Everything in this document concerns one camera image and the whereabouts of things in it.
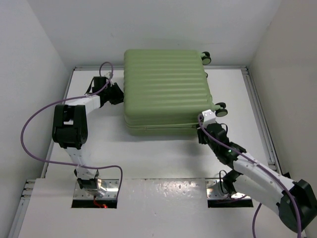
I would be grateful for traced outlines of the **green suitcase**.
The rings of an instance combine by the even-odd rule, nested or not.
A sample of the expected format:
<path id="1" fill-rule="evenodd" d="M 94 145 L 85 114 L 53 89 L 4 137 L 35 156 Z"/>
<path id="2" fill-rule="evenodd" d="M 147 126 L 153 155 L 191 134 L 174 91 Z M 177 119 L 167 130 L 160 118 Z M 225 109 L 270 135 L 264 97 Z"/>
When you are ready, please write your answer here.
<path id="1" fill-rule="evenodd" d="M 214 103 L 205 65 L 209 52 L 129 49 L 124 53 L 124 121 L 131 135 L 192 135 L 198 115 L 228 114 Z"/>

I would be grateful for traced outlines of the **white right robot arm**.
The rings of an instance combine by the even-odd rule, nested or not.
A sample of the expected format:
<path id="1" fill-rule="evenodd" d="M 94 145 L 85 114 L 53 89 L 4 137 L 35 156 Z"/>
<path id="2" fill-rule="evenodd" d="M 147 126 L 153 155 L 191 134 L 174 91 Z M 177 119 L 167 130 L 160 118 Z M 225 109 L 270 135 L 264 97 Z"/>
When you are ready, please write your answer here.
<path id="1" fill-rule="evenodd" d="M 298 235 L 317 215 L 317 199 L 305 180 L 284 177 L 254 159 L 243 147 L 229 141 L 219 123 L 196 126 L 200 144 L 207 144 L 221 163 L 231 168 L 211 186 L 212 198 L 247 195 L 277 214 L 282 223 Z"/>

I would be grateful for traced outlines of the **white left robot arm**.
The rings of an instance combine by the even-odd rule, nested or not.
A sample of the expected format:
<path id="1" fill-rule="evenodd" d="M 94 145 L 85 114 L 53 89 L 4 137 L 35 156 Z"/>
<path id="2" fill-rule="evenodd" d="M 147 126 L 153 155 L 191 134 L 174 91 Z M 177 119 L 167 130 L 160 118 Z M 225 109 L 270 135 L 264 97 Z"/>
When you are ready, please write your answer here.
<path id="1" fill-rule="evenodd" d="M 117 105 L 123 99 L 123 91 L 117 83 L 112 83 L 108 76 L 95 76 L 84 98 L 58 104 L 54 109 L 53 141 L 68 153 L 76 165 L 74 173 L 80 189 L 96 197 L 104 196 L 107 189 L 102 185 L 99 170 L 87 166 L 90 158 L 88 150 L 84 148 L 88 139 L 87 116 L 107 102 Z"/>

